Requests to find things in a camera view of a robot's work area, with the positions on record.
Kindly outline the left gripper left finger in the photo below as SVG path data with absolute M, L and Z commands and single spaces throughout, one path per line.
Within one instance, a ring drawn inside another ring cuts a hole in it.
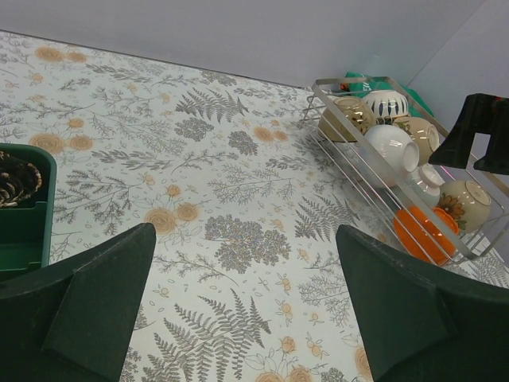
M 118 381 L 146 287 L 155 227 L 1 284 L 3 381 Z

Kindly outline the floral tablecloth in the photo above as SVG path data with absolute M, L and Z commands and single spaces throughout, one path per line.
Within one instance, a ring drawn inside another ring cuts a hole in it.
M 57 165 L 47 266 L 155 227 L 118 381 L 375 381 L 336 232 L 409 254 L 313 140 L 311 95 L 2 33 L 1 145 Z M 438 267 L 508 291 L 497 251 Z

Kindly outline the green folded cloth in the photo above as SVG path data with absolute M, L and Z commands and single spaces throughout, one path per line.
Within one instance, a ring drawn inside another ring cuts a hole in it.
M 393 84 L 389 80 L 367 80 L 367 76 L 357 73 L 348 72 L 345 76 L 347 82 L 340 84 L 340 90 L 351 96 L 360 99 L 362 105 L 367 106 L 362 98 L 369 92 L 378 90 L 394 90 L 404 95 L 409 104 L 409 114 L 406 116 L 422 117 L 425 114 L 433 116 L 430 107 L 425 103 L 421 96 L 413 89 L 403 86 L 402 84 Z M 379 119 L 396 119 L 396 118 L 379 118 Z

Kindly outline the orange plastic bowl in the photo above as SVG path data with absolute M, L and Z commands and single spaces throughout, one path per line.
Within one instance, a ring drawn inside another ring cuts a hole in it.
M 443 266 L 456 251 L 455 245 L 417 206 L 397 211 L 393 224 L 402 246 L 417 259 Z

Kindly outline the plain white bowl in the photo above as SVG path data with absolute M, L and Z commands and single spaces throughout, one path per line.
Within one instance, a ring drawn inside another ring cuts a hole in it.
M 418 146 L 403 129 L 377 125 L 368 130 L 364 138 L 380 156 L 372 155 L 363 146 L 360 148 L 359 153 L 366 162 L 363 175 L 374 187 L 396 186 L 396 175 L 405 179 L 418 167 Z

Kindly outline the pale green checked bowl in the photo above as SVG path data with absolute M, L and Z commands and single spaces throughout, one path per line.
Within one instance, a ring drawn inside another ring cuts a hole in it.
M 445 180 L 433 166 L 426 163 L 417 167 L 406 177 L 406 183 L 430 208 L 437 207 Z

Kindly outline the beige bowl green leaf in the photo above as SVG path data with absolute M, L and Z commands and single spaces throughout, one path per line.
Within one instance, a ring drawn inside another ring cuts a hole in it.
M 440 136 L 437 128 L 420 117 L 399 117 L 393 121 L 393 125 L 403 129 L 417 144 L 419 149 L 419 165 L 429 161 L 431 154 L 440 146 Z

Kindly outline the beige orange flower bowl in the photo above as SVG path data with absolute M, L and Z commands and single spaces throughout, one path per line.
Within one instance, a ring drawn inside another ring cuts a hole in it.
M 474 181 L 448 181 L 440 187 L 438 207 L 444 209 L 458 224 L 461 233 L 478 230 L 488 219 L 492 199 Z

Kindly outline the white blue striped bowl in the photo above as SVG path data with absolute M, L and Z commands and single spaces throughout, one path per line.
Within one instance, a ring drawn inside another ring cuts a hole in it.
M 362 101 L 379 118 L 398 118 L 409 114 L 409 104 L 404 95 L 394 90 L 367 93 Z

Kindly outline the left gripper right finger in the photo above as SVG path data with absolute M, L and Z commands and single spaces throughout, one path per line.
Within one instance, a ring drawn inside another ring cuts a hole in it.
M 508 291 L 348 225 L 336 245 L 375 381 L 506 381 Z

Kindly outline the green compartment tray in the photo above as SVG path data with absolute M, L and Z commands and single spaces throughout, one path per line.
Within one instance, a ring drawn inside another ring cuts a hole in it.
M 1 145 L 1 280 L 49 264 L 57 165 L 47 151 Z

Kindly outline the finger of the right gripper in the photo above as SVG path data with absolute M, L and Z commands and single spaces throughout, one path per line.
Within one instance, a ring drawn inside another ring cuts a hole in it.
M 475 169 L 488 173 L 508 172 L 508 98 L 494 96 L 483 134 L 490 136 L 485 155 L 476 161 Z
M 488 109 L 494 96 L 476 93 L 465 98 L 454 127 L 429 157 L 430 164 L 458 169 L 467 167 L 474 138 L 476 134 L 483 134 L 487 126 Z

